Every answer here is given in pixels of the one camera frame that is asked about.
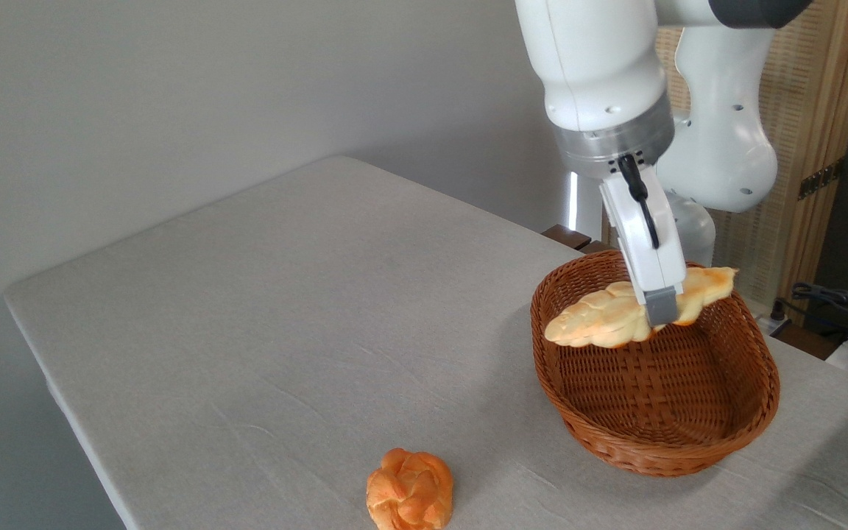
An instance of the metal hinge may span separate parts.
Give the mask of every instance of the metal hinge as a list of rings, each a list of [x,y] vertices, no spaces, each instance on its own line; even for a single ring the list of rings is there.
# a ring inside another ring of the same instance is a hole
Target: metal hinge
[[[815,194],[820,188],[825,188],[830,185],[835,179],[842,175],[844,170],[844,158],[833,162],[827,167],[815,172],[810,177],[805,178],[800,183],[800,191],[797,192],[797,200],[803,200],[808,196]]]

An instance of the black cable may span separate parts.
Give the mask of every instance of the black cable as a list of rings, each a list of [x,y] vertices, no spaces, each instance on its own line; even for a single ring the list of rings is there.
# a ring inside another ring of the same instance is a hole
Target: black cable
[[[791,288],[791,297],[795,300],[815,300],[848,313],[848,291],[827,289],[824,286],[797,282]]]
[[[822,316],[817,315],[816,313],[812,313],[812,312],[808,311],[807,309],[798,308],[798,306],[791,304],[790,302],[788,302],[784,298],[777,298],[777,301],[781,302],[781,304],[784,304],[784,306],[787,306],[787,308],[793,309],[794,311],[800,313],[801,315],[815,319],[815,321],[818,321],[820,323],[824,323],[824,325],[829,325],[829,326],[832,326],[832,328],[838,328],[838,329],[848,331],[848,325],[845,325],[844,323],[827,321],[827,319],[822,318]]]

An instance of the bread roll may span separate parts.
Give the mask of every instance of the bread roll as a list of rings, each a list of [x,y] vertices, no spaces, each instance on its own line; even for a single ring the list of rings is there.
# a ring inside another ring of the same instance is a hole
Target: bread roll
[[[430,453],[391,449],[368,476],[368,515],[379,530],[437,530],[453,512],[453,476]]]
[[[683,293],[676,296],[679,318],[674,325],[692,325],[706,305],[726,298],[734,289],[736,269],[718,267],[687,269]],[[556,345],[587,345],[619,348],[641,342],[663,329],[650,328],[646,308],[637,302],[630,282],[615,282],[601,291],[585,295],[548,323],[545,338]]]

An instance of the white wall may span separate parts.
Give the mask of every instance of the white wall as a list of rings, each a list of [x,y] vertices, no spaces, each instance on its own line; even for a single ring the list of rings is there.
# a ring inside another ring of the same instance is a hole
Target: white wall
[[[121,527],[7,285],[332,154],[544,229],[541,98],[509,0],[0,0],[0,529]]]

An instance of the wooden panel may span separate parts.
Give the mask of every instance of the wooden panel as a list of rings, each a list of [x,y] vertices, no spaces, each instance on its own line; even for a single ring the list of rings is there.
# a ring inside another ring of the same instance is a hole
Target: wooden panel
[[[830,67],[824,78],[827,88],[824,126],[815,127],[810,135],[816,147],[811,154],[811,165],[815,164],[818,170],[843,157],[848,145],[848,2],[841,2],[838,7],[839,26],[827,54]],[[791,241],[795,244],[788,245],[790,252],[778,291],[781,295],[787,295],[794,282],[814,281],[836,188],[836,185],[822,188],[795,205],[804,213],[795,217],[791,225]]]

